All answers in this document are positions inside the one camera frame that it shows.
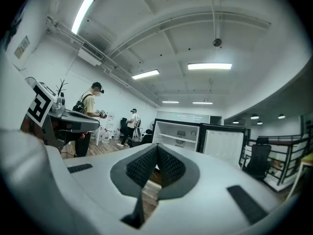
black chair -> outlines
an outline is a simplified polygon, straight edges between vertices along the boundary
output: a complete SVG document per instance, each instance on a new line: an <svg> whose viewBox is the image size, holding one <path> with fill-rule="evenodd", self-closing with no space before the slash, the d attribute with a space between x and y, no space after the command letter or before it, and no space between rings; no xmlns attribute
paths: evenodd
<svg viewBox="0 0 313 235"><path fill-rule="evenodd" d="M256 144L252 146L251 159L246 167L247 156L244 158L243 171L257 180L263 180L268 174L270 163L268 156L271 146L268 144L268 138L258 138Z"/></svg>
<svg viewBox="0 0 313 235"><path fill-rule="evenodd" d="M119 140L122 141L124 135L127 133L127 118L122 118L122 120L120 121L120 136L119 136Z"/></svg>
<svg viewBox="0 0 313 235"><path fill-rule="evenodd" d="M130 148L142 145L145 143L152 143L152 130L146 130L147 135L145 135L141 141L134 141L132 138L128 137L128 142L127 144L129 145Z"/></svg>

smoke detector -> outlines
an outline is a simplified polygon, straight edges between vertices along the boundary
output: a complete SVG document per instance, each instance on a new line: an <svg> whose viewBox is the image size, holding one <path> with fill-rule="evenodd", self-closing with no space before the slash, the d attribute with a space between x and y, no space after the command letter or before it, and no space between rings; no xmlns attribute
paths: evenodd
<svg viewBox="0 0 313 235"><path fill-rule="evenodd" d="M222 44L222 40L221 40L220 38L216 38L216 39L213 41L213 45L214 45L215 47L219 47L219 46L221 46L221 44Z"/></svg>

black panel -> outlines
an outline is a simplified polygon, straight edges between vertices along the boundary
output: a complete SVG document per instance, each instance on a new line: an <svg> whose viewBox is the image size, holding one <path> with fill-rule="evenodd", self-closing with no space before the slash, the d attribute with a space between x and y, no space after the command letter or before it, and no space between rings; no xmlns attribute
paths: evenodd
<svg viewBox="0 0 313 235"><path fill-rule="evenodd" d="M231 186L227 188L227 190L249 221L250 225L255 224L267 216L267 213L262 207L260 207L258 203L256 203L240 186Z"/></svg>
<svg viewBox="0 0 313 235"><path fill-rule="evenodd" d="M183 197L192 190L200 178L198 166L161 143L158 144L157 149L157 166L162 178L162 190L158 194L158 199Z"/></svg>
<svg viewBox="0 0 313 235"><path fill-rule="evenodd" d="M118 161L110 171L112 182L122 194L137 198L133 212L121 219L124 223L139 228L144 222L141 191L156 165L162 176L159 200L183 197L200 177L200 170L194 162L163 144L153 143Z"/></svg>
<svg viewBox="0 0 313 235"><path fill-rule="evenodd" d="M74 173L74 172L86 170L86 169L89 169L89 168L92 168L91 164L83 164L83 165L80 164L80 165L68 167L67 169L68 169L68 171L70 173Z"/></svg>
<svg viewBox="0 0 313 235"><path fill-rule="evenodd" d="M153 152L154 155L150 153L147 157L143 156L149 152ZM153 157L155 157L153 163L150 164L150 159ZM141 168L140 161L144 163L143 168ZM110 177L122 194L139 198L142 187L148 181L156 164L157 144L153 143L149 147L118 161L113 165Z"/></svg>
<svg viewBox="0 0 313 235"><path fill-rule="evenodd" d="M157 147L126 165L126 174L142 188L146 185L157 163Z"/></svg>
<svg viewBox="0 0 313 235"><path fill-rule="evenodd" d="M162 187L166 187L180 179L186 172L186 167L177 158L171 155L164 147L158 147L157 166L162 177Z"/></svg>

cable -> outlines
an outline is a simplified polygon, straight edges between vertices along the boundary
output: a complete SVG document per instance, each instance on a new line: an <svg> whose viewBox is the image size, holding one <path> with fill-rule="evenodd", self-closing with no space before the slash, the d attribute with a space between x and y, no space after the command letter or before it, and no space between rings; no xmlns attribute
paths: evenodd
<svg viewBox="0 0 313 235"><path fill-rule="evenodd" d="M71 153L69 153L69 152L67 152L67 151L63 151L63 152L61 152L60 154L62 154L62 153L68 153L68 154L70 154L70 155L72 155L72 156L74 157L73 154L71 154Z"/></svg>

man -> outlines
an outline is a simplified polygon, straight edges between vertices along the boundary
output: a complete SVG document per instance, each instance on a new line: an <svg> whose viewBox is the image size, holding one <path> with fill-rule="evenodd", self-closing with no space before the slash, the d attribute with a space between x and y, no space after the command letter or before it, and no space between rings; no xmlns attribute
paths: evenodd
<svg viewBox="0 0 313 235"><path fill-rule="evenodd" d="M137 122L139 120L139 117L138 117L136 109L132 109L131 112L132 112L131 120L126 122L127 123L127 133L124 135L122 143L117 144L118 146L124 147L124 143L125 143L128 136L133 138L134 130L137 126Z"/></svg>
<svg viewBox="0 0 313 235"><path fill-rule="evenodd" d="M82 95L80 100L84 105L84 110L85 110L85 115L89 117L95 117L95 118L106 118L106 115L103 115L101 113L95 113L93 110L93 105L94 105L94 98L93 96L100 96L101 93L101 84L99 82L95 82L92 84L91 89L87 91L85 94ZM89 147L89 141L90 141L91 133L88 132L88 134L85 134L85 138L79 141L75 142L75 151L76 157L84 157L86 156L88 152L88 147Z"/></svg>

